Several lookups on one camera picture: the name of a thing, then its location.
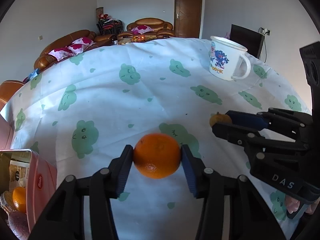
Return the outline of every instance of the floral cushion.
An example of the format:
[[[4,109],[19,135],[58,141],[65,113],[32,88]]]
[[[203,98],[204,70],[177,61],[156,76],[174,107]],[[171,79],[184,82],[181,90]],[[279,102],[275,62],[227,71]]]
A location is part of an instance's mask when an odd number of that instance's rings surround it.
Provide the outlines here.
[[[71,44],[67,48],[70,49],[73,52],[73,54],[78,55],[84,52],[87,48],[89,48],[89,46],[84,44]]]
[[[150,28],[147,25],[139,25],[138,27],[135,27],[131,30],[133,32],[133,34],[143,34],[143,33],[147,33],[147,32],[154,32],[155,30]]]
[[[82,44],[82,45],[86,45],[86,46],[90,47],[93,44],[95,44],[95,42],[93,40],[89,39],[88,37],[81,37],[81,38],[75,40],[72,44]]]
[[[54,49],[48,53],[51,56],[54,56],[58,61],[64,59],[65,57],[73,56],[72,51],[66,47]]]

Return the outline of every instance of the orange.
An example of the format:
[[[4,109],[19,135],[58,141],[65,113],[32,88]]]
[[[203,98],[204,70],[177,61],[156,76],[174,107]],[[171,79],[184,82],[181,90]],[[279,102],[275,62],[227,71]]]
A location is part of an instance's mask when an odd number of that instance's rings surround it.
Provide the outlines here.
[[[232,123],[232,120],[229,115],[217,112],[215,115],[211,116],[209,120],[210,127],[214,126],[217,122]]]
[[[133,162],[138,171],[152,179],[162,179],[173,174],[180,165],[179,144],[169,135],[151,133],[136,144]]]
[[[18,211],[27,213],[26,189],[24,187],[16,187],[13,190],[12,201]]]

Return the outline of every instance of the mug handle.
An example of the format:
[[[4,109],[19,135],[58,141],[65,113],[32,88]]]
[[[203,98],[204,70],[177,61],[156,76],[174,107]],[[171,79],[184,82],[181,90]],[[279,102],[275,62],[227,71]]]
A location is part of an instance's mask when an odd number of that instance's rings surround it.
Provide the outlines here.
[[[240,58],[242,58],[245,61],[245,63],[247,64],[247,70],[245,71],[245,74],[242,77],[232,76],[232,78],[234,78],[234,79],[245,79],[247,76],[249,76],[249,73],[251,70],[250,60],[245,55],[242,55],[242,54],[240,54]]]

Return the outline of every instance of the table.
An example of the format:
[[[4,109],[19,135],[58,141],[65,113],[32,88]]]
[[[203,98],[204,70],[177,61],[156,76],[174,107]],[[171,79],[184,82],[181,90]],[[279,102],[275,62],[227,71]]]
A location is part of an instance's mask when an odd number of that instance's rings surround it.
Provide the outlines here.
[[[289,238],[297,223],[287,219],[280,205],[284,194],[249,174],[243,148],[216,138],[209,118],[228,110],[309,110],[282,76],[249,54],[252,71],[246,79],[214,77],[209,72],[210,46],[208,40],[182,38],[130,43],[93,49],[52,66],[1,111],[15,128],[20,111],[25,114],[12,148],[31,147],[56,165],[59,185],[69,174],[82,178],[107,167],[126,144],[134,146],[145,134],[173,136],[174,131],[175,139],[188,144],[205,165],[224,176],[248,176],[277,211]],[[78,142],[78,134],[86,139]],[[125,192],[111,203],[119,238],[129,240],[194,239],[202,206],[189,192],[182,167],[152,180],[133,166]]]

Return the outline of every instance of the white mug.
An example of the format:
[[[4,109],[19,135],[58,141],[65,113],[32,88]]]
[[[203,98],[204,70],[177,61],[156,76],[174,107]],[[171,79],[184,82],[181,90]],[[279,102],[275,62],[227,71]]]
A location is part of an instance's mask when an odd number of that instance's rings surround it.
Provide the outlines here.
[[[224,80],[244,79],[251,70],[249,59],[244,55],[247,48],[225,38],[211,36],[210,73]],[[243,76],[234,76],[242,60],[247,68]]]

